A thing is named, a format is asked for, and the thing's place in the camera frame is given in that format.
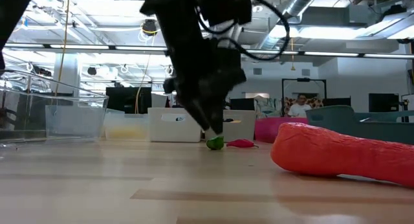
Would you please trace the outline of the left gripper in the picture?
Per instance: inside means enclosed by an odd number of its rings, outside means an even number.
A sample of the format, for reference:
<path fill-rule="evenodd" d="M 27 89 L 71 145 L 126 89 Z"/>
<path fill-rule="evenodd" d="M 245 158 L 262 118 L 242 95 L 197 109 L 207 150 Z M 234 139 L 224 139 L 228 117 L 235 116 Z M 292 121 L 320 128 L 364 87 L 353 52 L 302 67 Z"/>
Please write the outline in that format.
<path fill-rule="evenodd" d="M 164 83 L 166 92 L 176 91 L 198 125 L 220 135 L 227 93 L 245 82 L 246 75 L 240 53 L 219 47 L 216 38 L 204 38 L 199 22 L 246 23 L 247 0 L 145 0 L 140 11 L 156 15 L 175 70 Z"/>

